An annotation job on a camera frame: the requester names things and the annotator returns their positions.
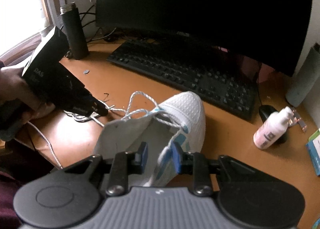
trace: black mouse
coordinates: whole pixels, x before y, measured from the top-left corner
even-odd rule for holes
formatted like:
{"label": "black mouse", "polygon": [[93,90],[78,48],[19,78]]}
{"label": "black mouse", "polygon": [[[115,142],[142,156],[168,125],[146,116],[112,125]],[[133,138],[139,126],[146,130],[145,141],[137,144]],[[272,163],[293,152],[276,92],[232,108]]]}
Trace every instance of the black mouse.
{"label": "black mouse", "polygon": [[[264,123],[266,121],[266,119],[268,119],[268,117],[271,115],[271,113],[273,113],[275,111],[277,111],[277,110],[271,105],[267,105],[267,104],[261,105],[259,107],[259,115],[260,115],[262,122]],[[285,132],[279,139],[276,140],[276,142],[274,144],[285,143],[287,139],[288,139],[287,132]]]}

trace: human hand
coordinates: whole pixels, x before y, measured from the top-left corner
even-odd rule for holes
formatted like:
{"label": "human hand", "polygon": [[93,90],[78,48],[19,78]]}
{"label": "human hand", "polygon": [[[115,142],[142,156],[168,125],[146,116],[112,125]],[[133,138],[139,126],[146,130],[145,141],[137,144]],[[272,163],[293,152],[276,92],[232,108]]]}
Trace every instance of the human hand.
{"label": "human hand", "polygon": [[3,67],[0,69],[0,103],[19,99],[31,109],[22,114],[22,122],[41,118],[52,112],[55,108],[52,103],[42,102],[29,88],[21,77],[23,68],[20,65]]}

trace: pink and white bottle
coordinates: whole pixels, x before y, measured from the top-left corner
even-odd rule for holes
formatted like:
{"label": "pink and white bottle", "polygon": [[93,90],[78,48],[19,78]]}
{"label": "pink and white bottle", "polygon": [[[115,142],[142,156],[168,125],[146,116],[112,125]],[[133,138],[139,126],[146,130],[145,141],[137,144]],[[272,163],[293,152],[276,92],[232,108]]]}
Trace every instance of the pink and white bottle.
{"label": "pink and white bottle", "polygon": [[264,124],[253,135],[255,145],[264,150],[279,139],[288,128],[288,121],[293,116],[292,110],[287,106],[280,112],[270,114]]}

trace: shoelace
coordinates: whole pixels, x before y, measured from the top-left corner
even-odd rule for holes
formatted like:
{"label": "shoelace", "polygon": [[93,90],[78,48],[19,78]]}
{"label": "shoelace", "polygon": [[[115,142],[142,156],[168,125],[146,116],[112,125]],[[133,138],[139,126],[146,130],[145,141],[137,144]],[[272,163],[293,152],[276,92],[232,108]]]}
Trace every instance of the shoelace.
{"label": "shoelace", "polygon": [[[175,128],[182,128],[182,123],[177,123],[177,121],[180,121],[180,120],[177,120],[176,116],[174,116],[173,114],[171,113],[168,113],[166,111],[163,111],[161,110],[161,108],[159,107],[159,104],[149,95],[147,95],[146,93],[142,92],[142,91],[135,91],[131,96],[130,96],[130,100],[129,100],[129,104],[128,104],[128,108],[127,110],[124,110],[124,109],[116,109],[116,108],[113,108],[113,106],[109,107],[105,102],[102,102],[107,108],[108,110],[110,111],[122,111],[125,113],[125,115],[121,118],[121,120],[125,120],[125,119],[130,119],[132,115],[134,114],[137,114],[137,113],[140,113],[140,112],[144,112],[146,114],[149,114],[151,111],[148,111],[146,109],[137,109],[137,110],[134,110],[132,112],[129,112],[130,111],[130,108],[132,106],[132,101],[133,101],[133,98],[136,96],[136,95],[142,95],[144,97],[146,97],[147,99],[149,99],[150,101],[152,101],[154,103],[154,105],[156,106],[157,109],[159,109],[159,111],[157,111],[157,114],[158,115],[161,115],[165,118],[169,118],[171,120],[171,122],[168,122],[168,121],[165,121],[163,119],[160,119],[158,118],[157,116],[153,116],[154,119],[156,119],[158,122],[161,122],[163,124],[166,124],[168,126],[171,126],[171,127],[175,127]],[[74,113],[71,113],[71,112],[67,112],[67,111],[64,111],[69,117],[73,117],[73,119],[77,122],[86,122],[86,121],[89,121],[89,120],[93,120],[95,121],[96,123],[98,123],[100,126],[104,127],[104,124],[101,123],[100,121],[97,120],[97,118],[100,116],[99,114],[97,113],[92,113],[92,115],[90,117],[85,117],[85,116],[82,116],[82,115],[79,115],[79,114],[74,114]],[[54,159],[56,160],[58,166],[62,169],[62,165],[61,163],[59,162],[54,150],[53,150],[53,147],[52,147],[52,144],[50,143],[50,141],[44,136],[44,134],[34,125],[32,124],[31,122],[28,122],[29,125],[31,125],[32,127],[35,128],[35,130],[41,135],[41,137],[47,142],[48,146],[49,146],[49,149],[51,151],[51,154],[53,155]]]}

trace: computer monitor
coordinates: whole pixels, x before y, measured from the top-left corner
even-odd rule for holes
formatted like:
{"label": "computer monitor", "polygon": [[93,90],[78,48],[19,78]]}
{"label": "computer monitor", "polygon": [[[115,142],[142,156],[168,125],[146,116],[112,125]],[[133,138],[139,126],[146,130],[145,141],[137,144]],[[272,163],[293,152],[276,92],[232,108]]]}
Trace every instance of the computer monitor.
{"label": "computer monitor", "polygon": [[312,0],[97,0],[96,25],[189,34],[292,76],[311,6]]}

